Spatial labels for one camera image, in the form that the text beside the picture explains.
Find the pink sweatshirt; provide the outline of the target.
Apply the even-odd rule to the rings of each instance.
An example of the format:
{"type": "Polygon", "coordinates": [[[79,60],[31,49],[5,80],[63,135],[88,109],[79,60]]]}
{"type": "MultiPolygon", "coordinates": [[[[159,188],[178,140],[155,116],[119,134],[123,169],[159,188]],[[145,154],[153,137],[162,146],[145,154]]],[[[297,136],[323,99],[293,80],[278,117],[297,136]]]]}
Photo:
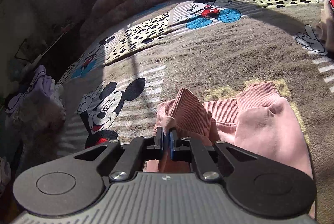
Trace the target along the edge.
{"type": "Polygon", "coordinates": [[[304,134],[287,99],[272,82],[255,83],[230,99],[201,103],[188,89],[157,108],[155,128],[177,130],[210,146],[217,140],[312,176],[304,134]]]}

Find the Mickey Mouse bed blanket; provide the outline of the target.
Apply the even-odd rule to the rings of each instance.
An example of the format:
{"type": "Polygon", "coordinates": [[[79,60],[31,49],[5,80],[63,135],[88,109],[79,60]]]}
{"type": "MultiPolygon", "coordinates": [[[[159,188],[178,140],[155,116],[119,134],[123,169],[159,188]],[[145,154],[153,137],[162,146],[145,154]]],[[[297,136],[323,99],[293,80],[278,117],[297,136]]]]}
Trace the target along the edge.
{"type": "Polygon", "coordinates": [[[333,60],[316,25],[324,0],[169,0],[109,27],[69,67],[56,157],[156,133],[181,88],[201,103],[275,84],[304,134],[316,182],[311,216],[333,223],[333,60]]]}

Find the beige folded garment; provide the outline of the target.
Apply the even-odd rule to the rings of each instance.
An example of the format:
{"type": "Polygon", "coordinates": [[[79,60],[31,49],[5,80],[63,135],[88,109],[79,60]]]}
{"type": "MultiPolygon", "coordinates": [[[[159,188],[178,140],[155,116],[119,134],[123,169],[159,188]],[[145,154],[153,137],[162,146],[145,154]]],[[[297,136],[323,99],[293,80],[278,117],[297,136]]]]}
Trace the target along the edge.
{"type": "Polygon", "coordinates": [[[318,38],[325,43],[325,49],[333,53],[333,2],[324,0],[320,11],[320,22],[316,25],[318,38]]]}

